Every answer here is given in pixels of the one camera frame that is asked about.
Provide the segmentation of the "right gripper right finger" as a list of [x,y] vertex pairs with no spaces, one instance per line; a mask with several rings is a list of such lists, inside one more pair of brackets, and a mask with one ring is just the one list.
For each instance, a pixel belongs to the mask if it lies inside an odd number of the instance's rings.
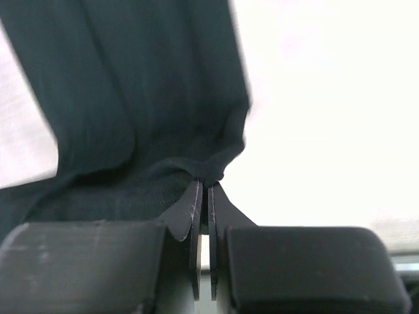
[[258,226],[208,190],[211,297],[220,313],[409,313],[379,237],[360,227]]

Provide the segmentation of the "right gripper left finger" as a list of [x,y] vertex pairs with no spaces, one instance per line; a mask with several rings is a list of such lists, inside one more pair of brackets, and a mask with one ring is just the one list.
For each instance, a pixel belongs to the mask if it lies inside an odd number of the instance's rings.
[[203,188],[155,220],[25,223],[1,244],[2,313],[193,313]]

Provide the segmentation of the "black t shirt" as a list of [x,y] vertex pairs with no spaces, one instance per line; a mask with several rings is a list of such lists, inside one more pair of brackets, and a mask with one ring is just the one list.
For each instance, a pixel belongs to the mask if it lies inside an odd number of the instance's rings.
[[1,191],[29,221],[149,220],[244,149],[249,98],[227,1],[2,1],[56,137],[56,176]]

